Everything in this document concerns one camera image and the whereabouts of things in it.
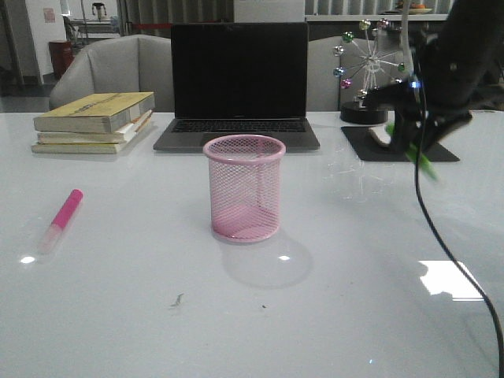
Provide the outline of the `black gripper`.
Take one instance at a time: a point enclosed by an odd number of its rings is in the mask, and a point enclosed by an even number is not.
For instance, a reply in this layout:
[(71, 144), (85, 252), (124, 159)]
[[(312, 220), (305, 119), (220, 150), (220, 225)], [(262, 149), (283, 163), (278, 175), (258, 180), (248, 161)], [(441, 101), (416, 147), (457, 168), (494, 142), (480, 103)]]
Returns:
[(387, 126), (391, 137), (388, 145), (394, 154), (404, 154), (417, 136), (446, 136), (467, 125), (472, 115), (466, 109), (444, 109), (428, 103), (419, 80), (393, 83), (368, 91), (364, 105), (370, 109), (389, 106), (394, 112), (394, 122)]

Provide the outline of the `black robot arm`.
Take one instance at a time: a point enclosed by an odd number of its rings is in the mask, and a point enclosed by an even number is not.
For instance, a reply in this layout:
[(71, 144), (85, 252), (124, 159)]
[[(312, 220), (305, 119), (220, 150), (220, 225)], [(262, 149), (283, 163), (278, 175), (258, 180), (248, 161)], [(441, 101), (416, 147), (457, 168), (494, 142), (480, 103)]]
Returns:
[(436, 38), (414, 38), (409, 75), (400, 83), (369, 91), (364, 100), (369, 108), (394, 108), (390, 150), (430, 150), (471, 121), (471, 108), (501, 97), (501, 88), (481, 86), (480, 81), (502, 42), (501, 1), (456, 1)]

